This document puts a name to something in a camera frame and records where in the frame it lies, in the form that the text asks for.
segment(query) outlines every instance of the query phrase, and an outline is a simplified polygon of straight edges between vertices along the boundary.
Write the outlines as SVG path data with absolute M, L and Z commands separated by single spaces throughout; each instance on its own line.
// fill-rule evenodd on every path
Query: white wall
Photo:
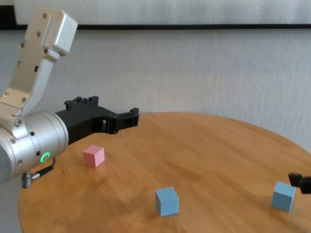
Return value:
M 14 0 L 0 0 L 0 5 L 13 5 Z
M 0 91 L 24 32 L 0 33 Z M 100 96 L 116 112 L 187 111 L 244 120 L 311 150 L 311 31 L 78 31 L 36 108 Z

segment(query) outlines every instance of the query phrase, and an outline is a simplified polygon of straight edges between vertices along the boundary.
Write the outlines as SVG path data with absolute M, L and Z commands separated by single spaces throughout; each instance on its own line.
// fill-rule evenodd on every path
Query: black object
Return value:
M 302 194 L 311 194 L 311 176 L 303 177 L 299 173 L 290 173 L 291 186 L 299 187 Z
M 48 172 L 52 171 L 55 167 L 55 163 L 56 163 L 56 158 L 53 158 L 53 164 L 50 166 L 47 166 L 39 171 L 37 171 L 36 173 L 38 173 L 41 176 L 44 176 L 45 174 L 47 174 Z
M 65 123 L 72 144 L 93 133 L 116 134 L 119 130 L 138 125 L 139 109 L 116 114 L 98 106 L 98 97 L 76 97 L 65 101 L 66 110 L 56 114 Z

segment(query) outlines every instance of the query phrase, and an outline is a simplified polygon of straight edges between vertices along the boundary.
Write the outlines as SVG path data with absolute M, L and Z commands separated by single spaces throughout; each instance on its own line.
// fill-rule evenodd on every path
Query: green led ring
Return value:
M 51 156 L 51 153 L 49 152 L 44 153 L 44 155 L 41 156 L 40 162 L 44 163 L 45 161 L 49 159 L 50 156 Z

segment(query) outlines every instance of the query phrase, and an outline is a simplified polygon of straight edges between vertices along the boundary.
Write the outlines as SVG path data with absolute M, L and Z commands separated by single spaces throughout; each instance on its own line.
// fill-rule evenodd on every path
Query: wooden table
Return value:
M 97 168 L 90 145 L 105 149 Z M 240 121 L 187 113 L 141 115 L 139 126 L 93 134 L 69 146 L 56 168 L 22 190 L 25 233 L 307 233 L 311 196 L 293 210 L 271 207 L 288 172 L 311 175 L 311 157 L 293 142 Z M 173 186 L 179 213 L 160 217 L 155 190 Z

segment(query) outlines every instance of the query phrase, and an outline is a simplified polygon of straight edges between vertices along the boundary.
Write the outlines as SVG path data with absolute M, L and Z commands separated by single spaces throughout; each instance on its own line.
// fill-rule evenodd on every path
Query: pink cube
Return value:
M 97 167 L 105 160 L 104 149 L 92 145 L 83 152 L 83 159 L 86 165 Z

